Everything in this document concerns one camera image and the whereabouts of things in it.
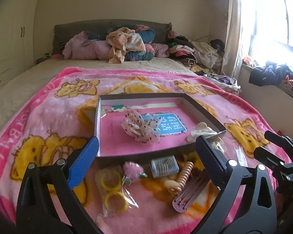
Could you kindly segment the person's left hand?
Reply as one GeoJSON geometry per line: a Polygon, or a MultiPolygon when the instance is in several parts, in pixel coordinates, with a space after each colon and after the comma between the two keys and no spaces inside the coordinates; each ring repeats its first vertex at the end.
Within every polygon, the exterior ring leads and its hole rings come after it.
{"type": "Polygon", "coordinates": [[[112,230],[109,227],[109,225],[105,222],[104,216],[102,214],[98,214],[95,224],[99,227],[99,229],[104,233],[104,234],[112,234],[112,230]]]}

